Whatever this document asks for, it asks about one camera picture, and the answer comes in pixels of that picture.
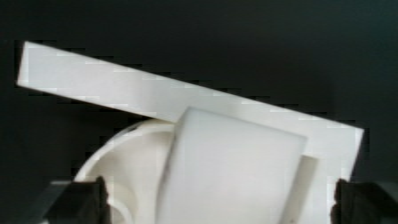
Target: white rectangular sheet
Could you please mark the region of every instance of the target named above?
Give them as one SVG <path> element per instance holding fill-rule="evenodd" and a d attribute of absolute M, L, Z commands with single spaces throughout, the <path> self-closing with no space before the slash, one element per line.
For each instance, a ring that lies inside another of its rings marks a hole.
<path fill-rule="evenodd" d="M 330 223 L 335 181 L 349 178 L 362 129 L 29 42 L 17 85 L 170 122 L 191 106 L 301 135 L 280 224 Z"/>
<path fill-rule="evenodd" d="M 278 224 L 305 138 L 196 109 L 175 127 L 156 224 Z"/>

